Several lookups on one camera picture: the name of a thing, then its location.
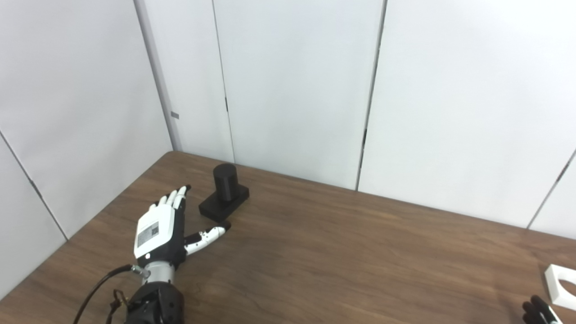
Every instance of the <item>white wall panel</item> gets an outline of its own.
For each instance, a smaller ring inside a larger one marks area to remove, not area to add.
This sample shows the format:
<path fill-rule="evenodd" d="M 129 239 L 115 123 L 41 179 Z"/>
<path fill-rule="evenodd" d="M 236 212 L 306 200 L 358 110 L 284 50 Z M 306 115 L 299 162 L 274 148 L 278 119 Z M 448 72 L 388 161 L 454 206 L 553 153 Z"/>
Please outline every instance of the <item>white wall panel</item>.
<path fill-rule="evenodd" d="M 574 165 L 574 160 L 542 206 L 530 229 L 576 239 L 576 165 Z"/>
<path fill-rule="evenodd" d="M 171 150 L 131 1 L 0 3 L 0 129 L 70 236 Z"/>
<path fill-rule="evenodd" d="M 389 0 L 359 189 L 526 227 L 576 147 L 575 15 Z"/>
<path fill-rule="evenodd" d="M 138 0 L 176 149 L 234 161 L 211 0 Z"/>
<path fill-rule="evenodd" d="M 382 0 L 215 0 L 236 162 L 354 188 Z"/>
<path fill-rule="evenodd" d="M 65 242 L 0 137 L 0 299 Z"/>

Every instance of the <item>black block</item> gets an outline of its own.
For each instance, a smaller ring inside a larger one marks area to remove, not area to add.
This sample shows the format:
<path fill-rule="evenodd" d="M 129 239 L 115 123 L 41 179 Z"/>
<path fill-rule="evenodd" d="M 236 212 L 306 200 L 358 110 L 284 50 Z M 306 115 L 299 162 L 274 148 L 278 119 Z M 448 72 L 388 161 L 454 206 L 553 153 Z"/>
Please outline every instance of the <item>black block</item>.
<path fill-rule="evenodd" d="M 242 205 L 242 203 L 250 197 L 250 191 L 248 188 L 239 184 L 238 189 L 240 194 L 232 201 L 221 201 L 218 199 L 218 192 L 214 192 L 210 197 L 200 203 L 200 206 L 198 206 L 200 214 L 210 218 L 216 223 L 226 220 L 226 218 L 228 218 L 236 208 Z"/>
<path fill-rule="evenodd" d="M 248 188 L 238 184 L 238 174 L 233 164 L 220 164 L 214 168 L 216 192 L 204 200 L 198 208 L 200 214 L 220 223 L 236 210 L 248 197 Z"/>

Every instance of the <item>black cylinder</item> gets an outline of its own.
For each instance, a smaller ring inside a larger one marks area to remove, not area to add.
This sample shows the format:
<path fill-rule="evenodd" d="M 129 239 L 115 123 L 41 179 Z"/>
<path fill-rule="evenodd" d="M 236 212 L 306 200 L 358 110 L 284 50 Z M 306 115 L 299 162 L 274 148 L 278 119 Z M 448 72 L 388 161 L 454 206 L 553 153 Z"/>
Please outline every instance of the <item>black cylinder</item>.
<path fill-rule="evenodd" d="M 233 164 L 220 164 L 214 168 L 214 183 L 218 199 L 221 201 L 233 201 L 240 194 L 238 188 L 238 173 Z"/>

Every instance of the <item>black rectangular base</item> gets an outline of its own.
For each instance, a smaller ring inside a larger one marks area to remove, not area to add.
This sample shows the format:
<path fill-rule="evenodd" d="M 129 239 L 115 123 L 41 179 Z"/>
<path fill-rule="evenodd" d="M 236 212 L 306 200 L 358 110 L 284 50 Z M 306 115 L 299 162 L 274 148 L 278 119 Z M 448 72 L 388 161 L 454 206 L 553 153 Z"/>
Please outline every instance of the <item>black rectangular base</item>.
<path fill-rule="evenodd" d="M 239 184 L 238 189 L 240 194 L 236 199 L 230 202 L 220 201 L 218 199 L 218 193 L 214 192 L 198 206 L 200 214 L 210 218 L 216 223 L 226 220 L 226 218 L 228 218 L 236 208 L 242 205 L 242 203 L 250 197 L 250 191 L 248 188 Z"/>

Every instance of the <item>wooden table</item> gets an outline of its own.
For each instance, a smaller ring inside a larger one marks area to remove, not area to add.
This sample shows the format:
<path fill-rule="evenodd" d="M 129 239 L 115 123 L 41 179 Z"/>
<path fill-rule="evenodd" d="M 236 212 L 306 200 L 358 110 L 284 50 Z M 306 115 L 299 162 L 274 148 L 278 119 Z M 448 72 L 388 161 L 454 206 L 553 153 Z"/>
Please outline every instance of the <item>wooden table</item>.
<path fill-rule="evenodd" d="M 192 185 L 186 234 L 212 226 L 197 205 L 214 191 L 217 164 L 166 154 L 0 302 L 0 323 L 71 323 L 96 281 L 134 262 L 136 221 L 172 189 Z M 546 267 L 576 268 L 574 240 L 248 167 L 238 174 L 251 197 L 232 229 L 176 272 L 187 324 L 521 323 L 524 300 L 548 300 Z M 109 280 L 81 322 L 104 323 L 112 289 L 130 296 L 139 282 Z M 576 312 L 555 309 L 576 323 Z"/>

